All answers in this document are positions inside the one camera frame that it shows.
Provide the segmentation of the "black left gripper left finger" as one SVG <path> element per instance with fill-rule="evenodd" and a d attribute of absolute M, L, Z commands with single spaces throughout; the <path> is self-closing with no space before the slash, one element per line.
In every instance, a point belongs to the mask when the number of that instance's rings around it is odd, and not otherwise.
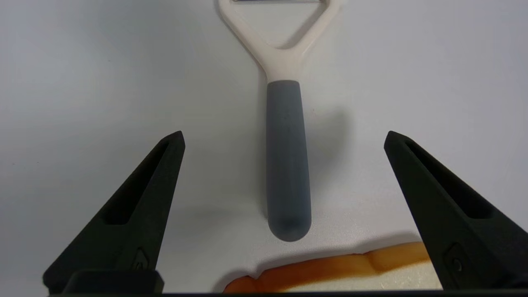
<path fill-rule="evenodd" d="M 43 274 L 49 290 L 162 290 L 156 270 L 185 151 L 161 139 Z"/>

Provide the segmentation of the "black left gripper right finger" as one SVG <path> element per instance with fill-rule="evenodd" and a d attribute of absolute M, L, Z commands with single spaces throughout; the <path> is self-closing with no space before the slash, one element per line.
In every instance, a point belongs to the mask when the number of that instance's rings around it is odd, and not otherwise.
<path fill-rule="evenodd" d="M 526 291 L 528 235 L 413 139 L 384 150 L 444 290 Z"/>

